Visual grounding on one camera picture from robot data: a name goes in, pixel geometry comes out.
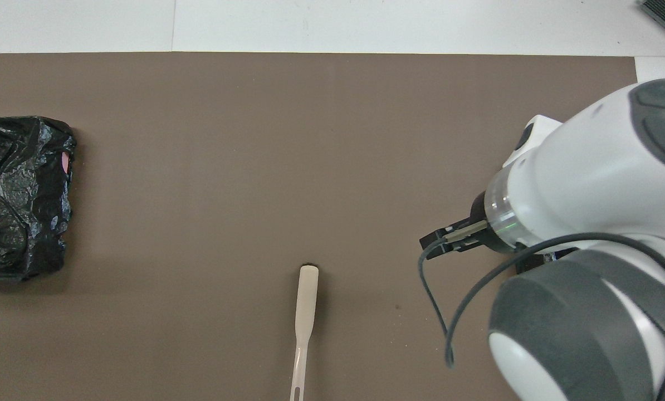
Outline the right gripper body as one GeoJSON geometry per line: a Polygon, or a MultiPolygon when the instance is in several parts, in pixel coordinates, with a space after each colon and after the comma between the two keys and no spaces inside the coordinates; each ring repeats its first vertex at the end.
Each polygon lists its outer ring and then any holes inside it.
{"type": "Polygon", "coordinates": [[[538,147],[550,134],[557,128],[562,126],[562,122],[547,116],[536,115],[531,118],[524,129],[522,130],[521,137],[516,144],[513,152],[505,160],[502,168],[507,167],[514,160],[518,159],[521,155],[528,152],[532,148],[538,147]]]}

